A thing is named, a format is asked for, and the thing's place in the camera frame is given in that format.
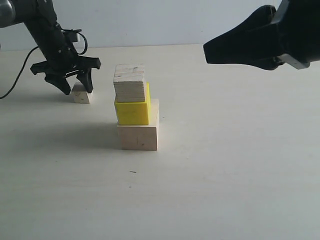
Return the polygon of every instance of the white table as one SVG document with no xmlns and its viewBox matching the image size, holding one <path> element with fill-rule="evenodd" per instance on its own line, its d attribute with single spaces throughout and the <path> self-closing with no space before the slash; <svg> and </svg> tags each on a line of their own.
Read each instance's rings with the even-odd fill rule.
<svg viewBox="0 0 320 240">
<path fill-rule="evenodd" d="M 0 52 L 2 93 L 26 54 Z M 318 63 L 208 65 L 201 45 L 87 56 L 92 104 L 33 76 L 39 51 L 0 101 L 1 240 L 320 238 Z M 160 101 L 158 152 L 119 150 L 113 74 L 130 63 Z"/>
</svg>

